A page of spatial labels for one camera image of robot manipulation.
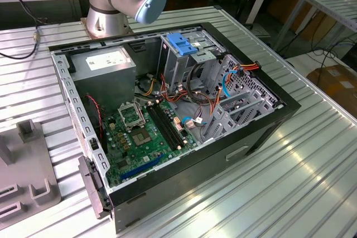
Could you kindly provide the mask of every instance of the expansion slot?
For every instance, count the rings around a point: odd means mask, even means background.
[[[136,174],[139,174],[140,172],[143,172],[144,170],[151,168],[155,165],[157,165],[161,159],[161,157],[163,157],[164,154],[160,155],[159,157],[157,157],[154,160],[151,160],[150,162],[143,164],[142,166],[139,166],[133,170],[130,170],[127,173],[124,173],[122,175],[120,175],[120,179],[126,179],[126,178],[130,178],[131,176],[135,176]]]
[[[176,129],[173,128],[171,122],[167,119],[166,114],[158,104],[148,106],[147,112],[172,150],[180,149],[185,145],[184,141]]]

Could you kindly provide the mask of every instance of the power supply label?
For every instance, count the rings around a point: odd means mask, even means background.
[[[89,68],[94,71],[105,67],[127,63],[127,58],[119,51],[90,56],[86,59]]]

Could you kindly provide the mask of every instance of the aluminum table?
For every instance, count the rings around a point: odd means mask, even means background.
[[[335,34],[336,38],[339,37],[339,34],[343,30],[344,26],[350,28],[354,32],[357,32],[357,0],[299,0],[283,28],[280,30],[277,42],[274,45],[274,50],[279,48],[279,45],[284,40],[291,24],[294,22],[296,16],[305,3],[311,4],[312,8],[305,17],[304,21],[300,24],[297,33],[299,33],[308,24],[317,9],[341,24],[340,29]]]
[[[357,232],[356,119],[225,11],[164,12],[134,32],[211,22],[302,105],[249,157],[123,231],[121,237],[352,237]],[[25,54],[34,28],[0,32],[0,51]],[[0,237],[115,237],[97,220],[78,171],[81,156],[47,46],[87,40],[80,22],[41,27],[26,60],[0,58],[0,130],[41,122],[62,201]]]

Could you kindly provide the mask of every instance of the motherboard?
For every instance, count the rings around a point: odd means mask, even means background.
[[[103,124],[111,187],[197,146],[165,100],[142,107],[122,105],[116,114],[104,118]]]

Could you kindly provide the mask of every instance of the cardboard box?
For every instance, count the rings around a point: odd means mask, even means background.
[[[317,83],[320,68],[312,71],[307,78]],[[357,77],[342,65],[322,68],[318,87],[357,118]]]
[[[320,68],[315,69],[307,75],[307,78],[317,83]],[[334,96],[338,91],[344,89],[357,89],[357,78],[342,65],[334,65],[322,68],[319,84],[317,85],[328,96]]]
[[[357,89],[344,89],[335,94],[333,100],[357,118]]]

